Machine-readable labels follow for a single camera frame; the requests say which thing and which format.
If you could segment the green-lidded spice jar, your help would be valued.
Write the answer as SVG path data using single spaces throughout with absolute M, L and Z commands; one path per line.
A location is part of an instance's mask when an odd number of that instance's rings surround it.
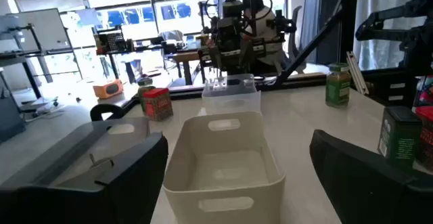
M 142 78 L 137 80 L 137 84 L 139 85 L 139 88 L 137 90 L 137 94 L 139 97 L 139 102 L 141 104 L 141 109 L 142 109 L 144 114 L 145 114 L 145 109 L 146 109 L 144 93 L 156 88 L 155 86 L 153 86 L 152 83 L 153 83 L 153 80 L 150 77 L 142 77 Z
M 325 102 L 335 108 L 347 107 L 350 99 L 351 75 L 349 65 L 335 63 L 329 66 L 325 84 Z

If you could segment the white plastic bin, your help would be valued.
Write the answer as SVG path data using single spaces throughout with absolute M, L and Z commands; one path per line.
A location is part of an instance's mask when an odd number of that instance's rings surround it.
M 178 224 L 280 224 L 286 175 L 259 112 L 186 120 L 163 188 Z

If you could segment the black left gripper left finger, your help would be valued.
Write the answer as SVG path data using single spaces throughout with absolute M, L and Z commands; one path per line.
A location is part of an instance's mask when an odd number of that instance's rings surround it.
M 61 186 L 0 189 L 0 224 L 150 224 L 168 142 L 152 133 Z

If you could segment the clear plastic bin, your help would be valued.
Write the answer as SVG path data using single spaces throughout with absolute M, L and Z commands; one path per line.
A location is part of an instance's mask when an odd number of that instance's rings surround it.
M 208 79 L 202 92 L 206 114 L 259 112 L 261 94 L 253 74 L 237 74 Z

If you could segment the whiteboard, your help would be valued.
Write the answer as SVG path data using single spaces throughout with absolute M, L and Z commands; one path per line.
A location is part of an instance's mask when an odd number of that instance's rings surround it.
M 0 53 L 60 51 L 71 47 L 57 9 L 0 16 Z

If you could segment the grey office chair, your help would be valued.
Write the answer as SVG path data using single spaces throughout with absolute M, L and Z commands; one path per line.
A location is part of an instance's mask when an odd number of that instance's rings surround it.
M 294 8 L 293 12 L 292 12 L 292 20 L 295 24 L 297 24 L 297 20 L 298 20 L 298 14 L 300 9 L 302 8 L 301 5 L 297 6 Z M 290 59 L 290 63 L 292 63 L 298 56 L 299 54 L 299 50 L 296 46 L 296 33 L 293 32 L 289 35 L 289 41 L 288 41 L 288 55 L 289 55 L 289 59 Z M 306 68 L 306 62 L 302 62 L 296 69 L 295 71 L 298 74 L 304 74 L 304 69 Z

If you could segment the person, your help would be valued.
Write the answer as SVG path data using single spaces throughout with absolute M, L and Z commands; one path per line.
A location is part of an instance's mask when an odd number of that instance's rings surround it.
M 256 18 L 264 16 L 264 18 L 257 20 L 256 35 L 242 35 L 243 39 L 264 39 L 265 41 L 273 41 L 277 39 L 277 31 L 270 26 L 267 26 L 267 20 L 273 20 L 275 14 L 270 7 L 263 3 L 263 0 L 242 0 L 244 4 L 244 13 L 247 18 L 255 15 Z M 285 53 L 281 43 L 270 43 L 265 45 L 266 55 L 261 58 L 256 58 L 251 65 L 251 73 L 253 74 L 266 74 L 276 72 L 281 74 L 284 67 Z

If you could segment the white curtain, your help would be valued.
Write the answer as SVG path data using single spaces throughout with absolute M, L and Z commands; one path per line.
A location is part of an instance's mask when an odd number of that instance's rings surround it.
M 355 30 L 381 26 L 383 30 L 409 30 L 424 24 L 426 17 L 409 17 L 406 7 L 412 0 L 357 0 Z M 396 68 L 405 52 L 399 41 L 370 39 L 366 34 L 354 40 L 353 52 L 361 70 Z

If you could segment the dark green spice tin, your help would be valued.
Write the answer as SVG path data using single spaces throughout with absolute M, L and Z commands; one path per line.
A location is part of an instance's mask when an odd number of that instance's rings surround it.
M 391 164 L 413 168 L 418 150 L 422 122 L 404 106 L 384 108 L 378 152 Z

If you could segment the silver aluminium extrusion bar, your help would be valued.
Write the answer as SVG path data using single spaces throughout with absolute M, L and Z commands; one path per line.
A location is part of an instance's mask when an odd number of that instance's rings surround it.
M 369 94 L 369 90 L 359 68 L 358 61 L 352 51 L 346 52 L 346 61 L 349 65 L 349 70 L 357 91 L 363 95 Z

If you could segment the wooden desk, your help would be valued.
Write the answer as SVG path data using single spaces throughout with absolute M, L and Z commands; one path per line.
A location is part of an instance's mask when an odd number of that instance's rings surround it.
M 204 63 L 202 60 L 200 60 L 197 51 L 176 53 L 172 56 L 172 59 L 176 62 L 177 65 L 182 65 L 183 77 L 185 79 L 186 85 L 193 85 L 193 82 L 197 75 L 200 75 L 202 77 L 202 82 L 205 81 Z M 193 68 L 193 70 L 190 66 L 191 61 L 198 61 L 198 64 Z

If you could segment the blue-grey curtain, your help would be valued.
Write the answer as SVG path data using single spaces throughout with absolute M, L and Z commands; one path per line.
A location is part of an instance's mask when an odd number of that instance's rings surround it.
M 321 0 L 304 0 L 299 48 L 303 51 L 319 32 Z

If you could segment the black equipment rack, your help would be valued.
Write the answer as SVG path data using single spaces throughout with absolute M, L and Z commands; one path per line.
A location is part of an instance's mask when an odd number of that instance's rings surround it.
M 99 30 L 93 37 L 95 39 L 97 55 L 134 51 L 133 40 L 125 39 L 122 26 L 120 25 L 111 29 Z

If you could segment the black chair back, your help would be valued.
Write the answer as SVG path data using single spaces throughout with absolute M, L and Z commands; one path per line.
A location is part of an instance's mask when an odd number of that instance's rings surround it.
M 112 115 L 108 117 L 111 119 L 119 119 L 124 116 L 124 110 L 117 105 L 113 104 L 98 104 L 92 107 L 90 110 L 91 121 L 102 121 L 104 120 L 102 114 L 111 113 Z

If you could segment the red-lidded paprika tin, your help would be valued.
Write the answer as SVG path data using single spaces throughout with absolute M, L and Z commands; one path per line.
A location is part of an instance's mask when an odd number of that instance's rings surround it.
M 155 88 L 143 93 L 145 115 L 153 121 L 163 121 L 173 115 L 168 88 Z
M 433 171 L 433 106 L 417 107 L 415 113 L 422 122 L 417 160 Z

